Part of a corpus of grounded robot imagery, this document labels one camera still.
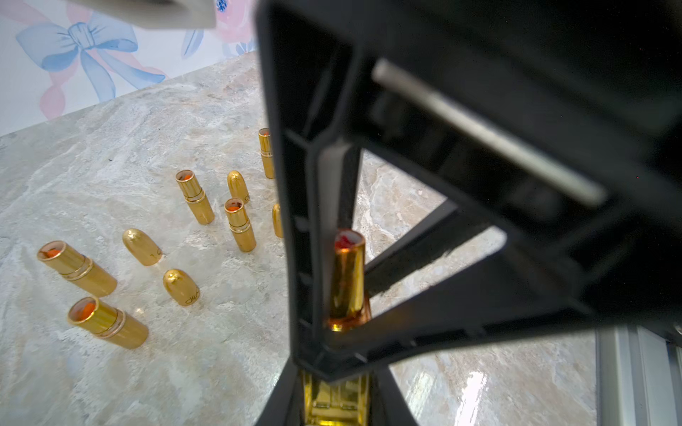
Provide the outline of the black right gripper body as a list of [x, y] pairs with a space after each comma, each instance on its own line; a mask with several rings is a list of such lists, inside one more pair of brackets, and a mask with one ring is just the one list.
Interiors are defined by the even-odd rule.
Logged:
[[445, 197], [376, 266], [491, 226], [579, 266], [637, 232], [681, 242], [680, 2], [313, 2], [347, 4], [337, 31], [367, 50], [349, 141]]

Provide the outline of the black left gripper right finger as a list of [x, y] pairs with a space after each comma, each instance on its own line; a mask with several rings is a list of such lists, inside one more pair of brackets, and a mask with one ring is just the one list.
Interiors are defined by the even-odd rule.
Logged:
[[373, 426], [417, 426], [408, 404], [388, 367], [370, 374], [369, 424]]

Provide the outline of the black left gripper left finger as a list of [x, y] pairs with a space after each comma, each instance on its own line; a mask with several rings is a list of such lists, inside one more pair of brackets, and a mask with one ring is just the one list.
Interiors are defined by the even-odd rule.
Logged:
[[256, 426], [303, 425], [304, 387], [300, 369], [287, 359]]

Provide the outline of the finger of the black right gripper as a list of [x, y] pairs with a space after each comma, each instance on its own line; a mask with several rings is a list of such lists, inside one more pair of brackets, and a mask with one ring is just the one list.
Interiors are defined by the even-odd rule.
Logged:
[[538, 261], [505, 247], [337, 335], [324, 375], [345, 379], [430, 351], [681, 317], [681, 242], [633, 233], [577, 260]]
[[275, 175], [282, 208], [293, 362], [326, 381], [362, 362], [332, 346], [337, 231], [353, 223], [360, 147], [347, 136], [368, 77], [367, 50], [337, 27], [342, 2], [263, 1], [256, 14]]

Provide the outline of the gold square lipstick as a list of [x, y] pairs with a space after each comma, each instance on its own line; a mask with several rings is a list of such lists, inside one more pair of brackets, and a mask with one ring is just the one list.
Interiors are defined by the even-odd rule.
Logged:
[[[365, 239], [341, 229], [334, 242], [335, 264], [331, 283], [330, 329], [347, 332], [371, 319], [364, 286]], [[367, 425], [370, 376], [360, 375], [329, 384], [309, 373], [301, 375], [304, 425]]]

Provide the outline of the gold bullet lipstick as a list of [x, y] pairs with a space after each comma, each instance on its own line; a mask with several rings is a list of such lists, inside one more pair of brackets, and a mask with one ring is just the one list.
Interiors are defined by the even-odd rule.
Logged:
[[67, 312], [67, 321], [87, 330], [97, 339], [133, 350], [147, 341], [148, 327], [125, 311], [95, 296], [77, 301]]
[[258, 136], [264, 174], [268, 179], [275, 179], [275, 161], [271, 145], [271, 132], [268, 128], [262, 128], [259, 130]]
[[195, 172], [181, 170], [176, 173], [175, 179], [197, 222], [201, 225], [209, 225], [215, 215]]
[[251, 252], [257, 246], [249, 216], [242, 199], [231, 198], [226, 201], [224, 210], [229, 228], [241, 252]]

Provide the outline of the gold lipstick cap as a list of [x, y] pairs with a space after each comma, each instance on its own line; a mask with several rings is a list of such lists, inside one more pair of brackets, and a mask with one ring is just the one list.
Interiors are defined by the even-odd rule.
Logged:
[[282, 239], [283, 238], [283, 225], [282, 225], [282, 213], [280, 204], [275, 204], [272, 209], [272, 220], [275, 235]]
[[130, 228], [123, 232], [122, 241], [131, 255], [143, 266], [153, 266], [163, 258], [160, 247], [142, 230]]
[[250, 193], [246, 185], [243, 175], [237, 171], [232, 170], [227, 175], [227, 185], [229, 192], [233, 198], [242, 200], [244, 203], [250, 201]]
[[180, 306], [193, 305], [201, 295], [195, 281], [179, 269], [170, 269], [164, 273], [163, 287]]

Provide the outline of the gold lipstick tube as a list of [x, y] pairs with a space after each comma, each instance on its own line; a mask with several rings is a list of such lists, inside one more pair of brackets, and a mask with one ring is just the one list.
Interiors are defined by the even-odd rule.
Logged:
[[46, 243], [38, 250], [37, 259], [93, 296], [108, 296], [117, 288], [117, 279], [65, 241]]

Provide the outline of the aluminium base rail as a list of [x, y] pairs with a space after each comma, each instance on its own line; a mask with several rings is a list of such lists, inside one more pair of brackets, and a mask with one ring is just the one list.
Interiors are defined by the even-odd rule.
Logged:
[[681, 347], [639, 326], [596, 333], [598, 425], [680, 425]]

